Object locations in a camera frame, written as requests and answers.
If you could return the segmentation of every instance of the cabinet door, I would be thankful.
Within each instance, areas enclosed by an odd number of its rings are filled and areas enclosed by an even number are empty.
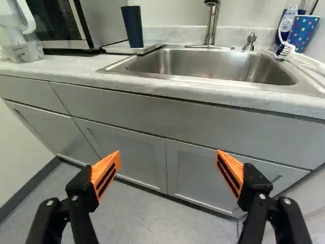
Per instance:
[[[9,101],[6,105],[54,154],[81,165],[98,162],[71,117]]]
[[[100,123],[74,118],[101,158],[119,150],[120,178],[167,193],[163,139]]]
[[[215,166],[216,150],[166,140],[168,194],[223,214],[240,217],[234,196]],[[274,184],[271,196],[283,191],[309,171],[230,154],[252,163]]]

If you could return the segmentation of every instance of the cabinet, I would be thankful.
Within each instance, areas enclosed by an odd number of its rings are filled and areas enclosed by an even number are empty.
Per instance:
[[[167,193],[164,139],[74,118],[101,158],[119,150],[118,177]]]
[[[296,167],[325,162],[319,120],[51,83],[72,116]]]
[[[98,162],[98,155],[71,117],[14,102],[5,103],[54,154],[83,165]]]
[[[11,101],[68,114],[50,83],[45,80],[1,75],[0,96]]]
[[[215,150],[166,140],[166,152],[169,195],[233,217],[243,215],[215,166]],[[230,155],[242,163],[252,163],[272,181],[274,190],[271,196],[309,173],[306,170]]]

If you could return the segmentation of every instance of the microwave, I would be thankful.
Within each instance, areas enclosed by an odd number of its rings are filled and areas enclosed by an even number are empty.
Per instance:
[[[26,0],[43,48],[99,49],[127,40],[127,0]]]

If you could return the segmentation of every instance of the stainless steel sink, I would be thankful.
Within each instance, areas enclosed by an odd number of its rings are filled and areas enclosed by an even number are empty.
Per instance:
[[[271,57],[255,52],[160,49],[125,64],[131,72],[293,85]]]
[[[266,50],[244,52],[165,46],[97,72],[276,91],[300,90],[302,94],[315,91],[311,84],[298,85],[305,78],[297,69],[288,62],[277,61]]]

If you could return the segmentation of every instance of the blue tumbler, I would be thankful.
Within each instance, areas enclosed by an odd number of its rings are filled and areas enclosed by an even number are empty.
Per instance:
[[[130,48],[143,48],[140,6],[121,7]]]

